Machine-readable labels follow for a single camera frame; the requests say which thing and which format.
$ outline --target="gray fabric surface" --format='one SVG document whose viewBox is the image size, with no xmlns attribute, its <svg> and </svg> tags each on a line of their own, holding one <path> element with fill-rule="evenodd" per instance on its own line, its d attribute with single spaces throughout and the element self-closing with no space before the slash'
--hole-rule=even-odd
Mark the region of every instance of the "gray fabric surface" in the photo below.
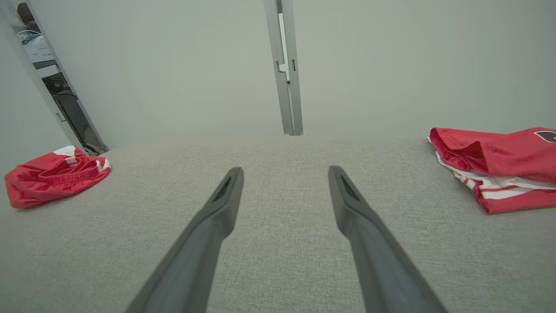
<svg viewBox="0 0 556 313">
<path fill-rule="evenodd" d="M 1 312 L 123 311 L 235 166 L 244 192 L 208 312 L 363 311 L 332 212 L 332 164 L 450 312 L 556 307 L 556 209 L 487 216 L 425 139 L 174 141 L 105 157 L 112 173 L 81 194 L 30 211 L 2 204 Z"/>
</svg>

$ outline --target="folded red cloth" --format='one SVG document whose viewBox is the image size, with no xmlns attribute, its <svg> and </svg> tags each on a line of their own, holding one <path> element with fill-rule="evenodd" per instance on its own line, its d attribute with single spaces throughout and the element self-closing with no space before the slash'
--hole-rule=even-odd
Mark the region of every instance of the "folded red cloth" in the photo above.
<svg viewBox="0 0 556 313">
<path fill-rule="evenodd" d="M 556 131 L 433 128 L 429 140 L 440 163 L 473 190 L 488 214 L 556 206 Z"/>
<path fill-rule="evenodd" d="M 109 173 L 110 163 L 105 158 L 88 158 L 76 147 L 67 146 L 18 165 L 4 178 L 10 205 L 29 209 L 79 193 Z"/>
</svg>

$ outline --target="white partition panel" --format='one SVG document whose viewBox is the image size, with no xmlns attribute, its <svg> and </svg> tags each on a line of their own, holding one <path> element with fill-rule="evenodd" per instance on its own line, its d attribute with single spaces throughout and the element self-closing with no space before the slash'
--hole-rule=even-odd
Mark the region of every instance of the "white partition panel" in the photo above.
<svg viewBox="0 0 556 313">
<path fill-rule="evenodd" d="M 109 148 L 283 134 L 262 1 L 29 2 Z"/>
<path fill-rule="evenodd" d="M 304 131 L 556 128 L 556 2 L 294 1 Z"/>
</svg>

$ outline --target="red cloth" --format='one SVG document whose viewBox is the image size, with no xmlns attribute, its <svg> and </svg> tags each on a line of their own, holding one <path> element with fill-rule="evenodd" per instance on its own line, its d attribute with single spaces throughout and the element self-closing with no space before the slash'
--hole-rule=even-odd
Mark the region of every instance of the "red cloth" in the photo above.
<svg viewBox="0 0 556 313">
<path fill-rule="evenodd" d="M 88 158 L 76 147 L 67 146 L 6 174 L 9 203 L 16 209 L 35 208 L 79 193 L 109 173 L 110 163 L 105 158 Z"/>
<path fill-rule="evenodd" d="M 476 171 L 493 178 L 522 177 L 556 184 L 555 130 L 531 128 L 511 134 L 492 134 L 433 128 L 429 139 L 440 159 L 454 169 Z M 556 206 L 556 190 L 542 189 L 546 187 L 488 189 L 484 181 L 460 179 L 473 190 L 476 201 L 488 214 Z"/>
</svg>

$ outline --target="black and white logo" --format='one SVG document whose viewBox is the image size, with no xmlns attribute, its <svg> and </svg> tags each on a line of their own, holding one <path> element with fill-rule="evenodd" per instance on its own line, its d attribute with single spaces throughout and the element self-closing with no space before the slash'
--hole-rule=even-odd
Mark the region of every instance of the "black and white logo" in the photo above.
<svg viewBox="0 0 556 313">
<path fill-rule="evenodd" d="M 536 131 L 535 134 L 549 143 L 556 143 L 556 133 L 553 131 Z"/>
</svg>

